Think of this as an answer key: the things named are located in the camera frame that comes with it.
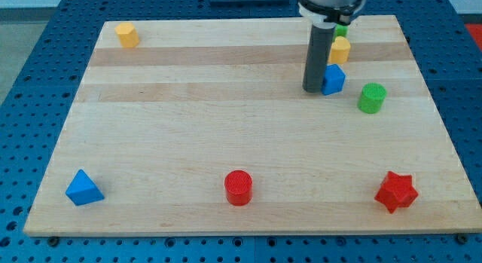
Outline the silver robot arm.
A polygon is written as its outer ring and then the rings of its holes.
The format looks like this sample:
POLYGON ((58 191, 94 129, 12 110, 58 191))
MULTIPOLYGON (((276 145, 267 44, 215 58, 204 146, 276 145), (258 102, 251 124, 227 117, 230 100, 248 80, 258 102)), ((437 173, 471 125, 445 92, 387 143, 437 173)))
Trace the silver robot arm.
POLYGON ((367 0, 297 0, 299 13, 320 29, 348 26, 366 5, 367 0))

